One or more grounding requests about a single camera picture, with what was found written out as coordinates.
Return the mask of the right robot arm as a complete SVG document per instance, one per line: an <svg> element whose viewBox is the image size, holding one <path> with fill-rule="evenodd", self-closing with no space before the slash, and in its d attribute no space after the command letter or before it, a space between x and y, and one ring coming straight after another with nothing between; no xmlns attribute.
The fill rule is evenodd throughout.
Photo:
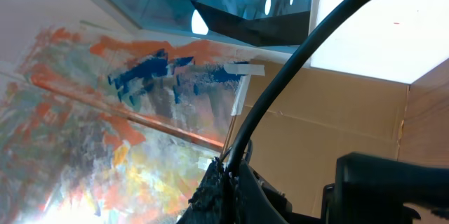
<svg viewBox="0 0 449 224"><path fill-rule="evenodd" d="M293 212L260 179L245 160L235 176L213 160L179 223L412 223L421 216L411 204L448 218L447 169L347 154L337 160L335 182L323 188L318 218Z"/></svg>

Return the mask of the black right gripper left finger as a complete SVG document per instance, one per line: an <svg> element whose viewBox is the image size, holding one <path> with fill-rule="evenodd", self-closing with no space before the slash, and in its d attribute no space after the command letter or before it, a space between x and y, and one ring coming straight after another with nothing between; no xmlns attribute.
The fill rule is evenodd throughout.
<svg viewBox="0 0 449 224"><path fill-rule="evenodd" d="M228 223L232 216L231 195L229 176L222 162L213 159L177 224Z"/></svg>

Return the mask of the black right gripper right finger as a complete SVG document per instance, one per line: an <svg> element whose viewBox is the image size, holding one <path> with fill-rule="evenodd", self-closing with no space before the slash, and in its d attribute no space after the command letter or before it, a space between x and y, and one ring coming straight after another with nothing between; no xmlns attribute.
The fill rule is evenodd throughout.
<svg viewBox="0 0 449 224"><path fill-rule="evenodd" d="M239 166L235 189L235 217L239 224L288 224L282 216L288 209L288 200L266 184L246 162Z"/></svg>

